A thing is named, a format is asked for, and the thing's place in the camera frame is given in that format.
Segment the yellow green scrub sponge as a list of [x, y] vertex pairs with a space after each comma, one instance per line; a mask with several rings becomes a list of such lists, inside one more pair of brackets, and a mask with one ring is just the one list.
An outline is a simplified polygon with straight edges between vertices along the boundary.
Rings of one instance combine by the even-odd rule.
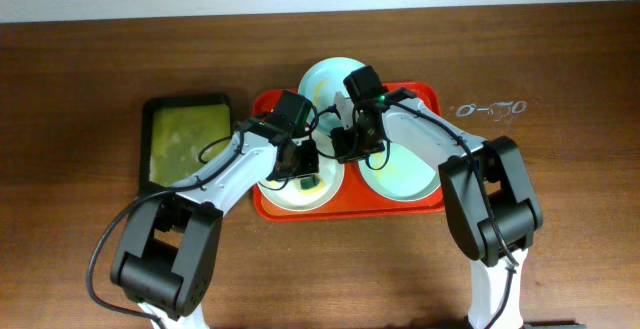
[[302, 178], [300, 183], [300, 188], [302, 190], [311, 190], [321, 184], [322, 180], [318, 176], [309, 176]]

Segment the white plate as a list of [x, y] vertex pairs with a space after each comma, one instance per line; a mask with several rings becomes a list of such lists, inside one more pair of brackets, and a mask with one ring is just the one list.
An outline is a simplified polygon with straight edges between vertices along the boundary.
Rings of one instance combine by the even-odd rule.
[[326, 204], [339, 191], [345, 177], [345, 165], [334, 159], [319, 156], [319, 172], [309, 176], [318, 176], [322, 182], [311, 190], [302, 190], [299, 181], [302, 178], [283, 181], [262, 180], [258, 183], [259, 191], [266, 199], [292, 212], [311, 211]]

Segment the light blue plate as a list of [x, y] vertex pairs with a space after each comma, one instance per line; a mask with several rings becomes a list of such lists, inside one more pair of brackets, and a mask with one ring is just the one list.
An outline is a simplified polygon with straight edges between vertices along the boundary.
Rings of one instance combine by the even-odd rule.
[[334, 128], [350, 129], [353, 126], [354, 103], [344, 80], [353, 71], [364, 66], [364, 63], [352, 58], [333, 57], [316, 63], [304, 74], [298, 93], [310, 100], [318, 112], [334, 105], [336, 95], [339, 94], [336, 109], [340, 117], [331, 113], [322, 114], [317, 125], [320, 132], [329, 135]]

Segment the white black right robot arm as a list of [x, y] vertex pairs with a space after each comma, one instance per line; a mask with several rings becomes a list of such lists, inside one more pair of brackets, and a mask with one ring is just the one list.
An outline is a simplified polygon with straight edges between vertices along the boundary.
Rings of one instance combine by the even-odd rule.
[[333, 133], [342, 161], [364, 158], [386, 140], [437, 172], [447, 225], [469, 259], [473, 328], [522, 328], [522, 266], [543, 224], [540, 204], [517, 144], [465, 132], [401, 88], [368, 99], [338, 93]]

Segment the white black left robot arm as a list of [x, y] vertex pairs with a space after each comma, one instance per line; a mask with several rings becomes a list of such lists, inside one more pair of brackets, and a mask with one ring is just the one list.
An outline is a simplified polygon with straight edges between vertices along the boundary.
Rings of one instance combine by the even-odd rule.
[[212, 278], [222, 221], [253, 185], [318, 170], [303, 119], [275, 115], [238, 124], [227, 145], [195, 173], [138, 196], [116, 217], [126, 223], [110, 279], [155, 328], [203, 328], [199, 309]]

